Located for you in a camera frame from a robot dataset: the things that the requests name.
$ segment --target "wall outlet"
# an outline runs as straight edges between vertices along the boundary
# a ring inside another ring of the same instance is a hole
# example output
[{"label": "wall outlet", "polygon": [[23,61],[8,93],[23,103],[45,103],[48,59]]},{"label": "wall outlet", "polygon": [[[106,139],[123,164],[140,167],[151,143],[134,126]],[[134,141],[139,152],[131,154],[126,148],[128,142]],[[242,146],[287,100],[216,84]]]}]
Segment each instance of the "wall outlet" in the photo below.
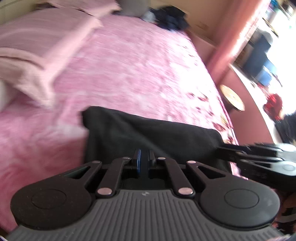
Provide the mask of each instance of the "wall outlet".
[{"label": "wall outlet", "polygon": [[207,31],[209,29],[209,26],[201,21],[198,21],[195,25],[204,31]]}]

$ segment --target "black cloth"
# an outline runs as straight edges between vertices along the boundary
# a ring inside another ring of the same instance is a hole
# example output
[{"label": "black cloth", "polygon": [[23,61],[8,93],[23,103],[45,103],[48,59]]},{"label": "black cloth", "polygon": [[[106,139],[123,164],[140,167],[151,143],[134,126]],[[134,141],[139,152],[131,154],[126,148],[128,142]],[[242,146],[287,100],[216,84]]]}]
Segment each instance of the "black cloth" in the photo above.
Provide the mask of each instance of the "black cloth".
[{"label": "black cloth", "polygon": [[278,120],[275,123],[283,143],[293,143],[296,140],[296,112],[286,115],[283,120]]},{"label": "black cloth", "polygon": [[151,10],[157,21],[157,26],[167,30],[184,30],[189,24],[185,20],[185,13],[174,6]]},{"label": "black cloth", "polygon": [[228,162],[214,158],[215,149],[223,144],[216,130],[147,119],[98,106],[83,111],[82,117],[89,129],[85,162],[100,160],[109,164],[115,158],[133,156],[136,149],[146,152],[152,149],[156,157],[170,157],[179,164],[195,160],[231,172]]}]

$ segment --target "pillow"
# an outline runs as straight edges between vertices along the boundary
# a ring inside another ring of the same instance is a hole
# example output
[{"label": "pillow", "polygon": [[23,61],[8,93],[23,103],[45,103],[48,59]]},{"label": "pillow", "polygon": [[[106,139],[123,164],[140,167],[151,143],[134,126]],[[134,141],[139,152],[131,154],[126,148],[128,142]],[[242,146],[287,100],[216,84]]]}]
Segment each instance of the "pillow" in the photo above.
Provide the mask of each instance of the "pillow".
[{"label": "pillow", "polygon": [[116,15],[142,17],[149,9],[148,0],[117,0],[121,11],[115,12]]},{"label": "pillow", "polygon": [[121,9],[115,0],[40,0],[38,3],[49,3],[57,8],[81,10],[96,18]]},{"label": "pillow", "polygon": [[[39,16],[40,13],[44,13],[44,18]],[[27,15],[27,18],[24,16],[0,26],[0,46],[3,39],[7,43],[9,43],[10,36],[15,39],[14,48],[5,48],[6,52],[13,50],[13,54],[0,57],[0,79],[38,101],[41,105],[53,107],[54,79],[84,43],[87,35],[94,28],[100,26],[100,21],[81,11],[66,8],[39,10],[33,15],[36,18],[33,18],[32,14]],[[37,39],[31,39],[32,36],[29,38],[28,34],[24,34],[36,32],[41,25],[43,29]],[[44,41],[48,36],[55,37],[51,41]],[[36,60],[41,61],[42,67],[40,63],[36,64]]]}]

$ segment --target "round wooden stool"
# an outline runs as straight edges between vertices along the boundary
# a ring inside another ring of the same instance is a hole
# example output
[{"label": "round wooden stool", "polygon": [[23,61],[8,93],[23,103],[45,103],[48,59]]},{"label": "round wooden stool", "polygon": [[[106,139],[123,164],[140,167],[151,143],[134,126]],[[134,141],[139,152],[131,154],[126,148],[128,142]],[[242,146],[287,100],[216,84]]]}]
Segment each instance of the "round wooden stool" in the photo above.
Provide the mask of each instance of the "round wooden stool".
[{"label": "round wooden stool", "polygon": [[228,113],[233,109],[237,111],[245,111],[244,103],[237,93],[225,85],[220,85],[220,90],[222,93],[223,103]]}]

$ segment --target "beige wall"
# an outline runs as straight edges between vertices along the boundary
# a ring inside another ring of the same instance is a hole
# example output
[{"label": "beige wall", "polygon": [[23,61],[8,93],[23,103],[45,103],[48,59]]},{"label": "beige wall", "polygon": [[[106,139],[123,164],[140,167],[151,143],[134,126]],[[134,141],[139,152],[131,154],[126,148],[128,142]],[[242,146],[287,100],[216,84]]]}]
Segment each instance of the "beige wall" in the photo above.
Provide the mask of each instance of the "beige wall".
[{"label": "beige wall", "polygon": [[33,10],[36,0],[2,0],[0,1],[0,24],[20,17]]},{"label": "beige wall", "polygon": [[152,7],[173,5],[188,13],[188,22],[193,31],[212,39],[227,7],[233,0],[151,0]]}]

